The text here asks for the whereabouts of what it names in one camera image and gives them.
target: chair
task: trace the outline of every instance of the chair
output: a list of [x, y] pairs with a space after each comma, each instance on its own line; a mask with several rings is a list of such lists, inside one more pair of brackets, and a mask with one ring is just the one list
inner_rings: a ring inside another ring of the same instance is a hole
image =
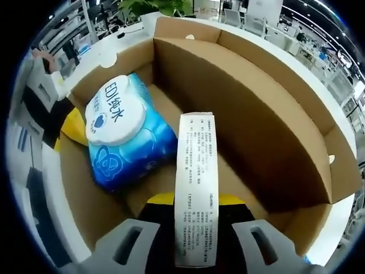
[[225, 18], [223, 23], [234, 27], [242, 28], [240, 13], [237, 10], [224, 9]]
[[266, 31], [266, 20], [255, 18], [246, 14], [244, 29], [250, 33], [260, 36], [261, 38], [264, 38]]

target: cardboard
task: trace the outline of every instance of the cardboard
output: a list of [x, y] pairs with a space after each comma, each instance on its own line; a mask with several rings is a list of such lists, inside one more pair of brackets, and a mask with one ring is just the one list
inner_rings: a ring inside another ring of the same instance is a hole
[[[195, 40], [186, 39], [193, 35]], [[315, 92], [276, 57], [243, 38], [199, 23], [159, 18], [155, 37], [97, 67], [72, 90], [81, 112], [109, 79], [137, 73], [156, 110], [176, 134], [183, 112], [211, 111], [222, 194], [244, 200], [295, 244], [312, 245], [331, 204], [360, 188], [356, 160]], [[124, 218], [137, 216], [152, 196], [173, 192], [175, 161], [121, 191], [97, 188], [87, 148], [60, 139], [67, 199], [87, 245]], [[328, 155], [336, 156], [332, 165]]]

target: white desk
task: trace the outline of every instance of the white desk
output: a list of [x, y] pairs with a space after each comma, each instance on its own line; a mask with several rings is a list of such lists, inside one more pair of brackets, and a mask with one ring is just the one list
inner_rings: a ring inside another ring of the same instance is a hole
[[[316, 92], [318, 97], [322, 100], [329, 112], [332, 114], [339, 128], [345, 135], [350, 147], [356, 156], [355, 136], [352, 132], [351, 125], [346, 119], [341, 108], [336, 100], [325, 88], [325, 86], [299, 61], [287, 52], [279, 49], [270, 42], [251, 34], [245, 30], [236, 27], [228, 26], [222, 23], [207, 21], [203, 19], [184, 18], [186, 20], [200, 22], [206, 25], [211, 25], [219, 29], [226, 30], [230, 33], [243, 37], [259, 47], [265, 49], [269, 53], [279, 58], [283, 63], [288, 65], [294, 72], [296, 72], [302, 79]], [[141, 28], [138, 23], [131, 27], [124, 29], [125, 32]], [[126, 34], [122, 39], [117, 39], [116, 34], [112, 34], [105, 39], [93, 45], [92, 49], [85, 54], [80, 65], [76, 68], [74, 73], [65, 81], [69, 89], [75, 87], [80, 79], [87, 75], [96, 66], [109, 66], [116, 60], [116, 54], [133, 46], [139, 42], [148, 39], [149, 36], [144, 30], [134, 33]], [[91, 253], [85, 245], [75, 222], [73, 220], [70, 208], [67, 203], [66, 196], [63, 190], [59, 154], [47, 146], [43, 146], [43, 161], [44, 183], [50, 203], [52, 204], [52, 218], [55, 226], [58, 227], [58, 232], [63, 240], [66, 250], [72, 255], [75, 262], [80, 262], [87, 258]], [[343, 231], [346, 227], [348, 218], [350, 217], [352, 203], [354, 196], [343, 199], [336, 203], [330, 212], [330, 215], [321, 230], [318, 238], [307, 253], [310, 261], [315, 264], [325, 265], [333, 252], [335, 251]]]

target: ceiling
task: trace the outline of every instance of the ceiling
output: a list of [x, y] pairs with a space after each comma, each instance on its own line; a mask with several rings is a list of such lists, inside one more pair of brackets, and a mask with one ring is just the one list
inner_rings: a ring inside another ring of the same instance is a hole
[[365, 31], [357, 1], [283, 0], [282, 13], [313, 26], [336, 49], [345, 49], [365, 75]]

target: white label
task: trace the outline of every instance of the white label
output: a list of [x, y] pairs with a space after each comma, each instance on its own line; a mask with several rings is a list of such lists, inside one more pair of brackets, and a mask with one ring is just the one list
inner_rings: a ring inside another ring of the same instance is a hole
[[218, 164], [214, 116], [180, 117], [175, 186], [175, 264], [216, 264], [218, 234]]

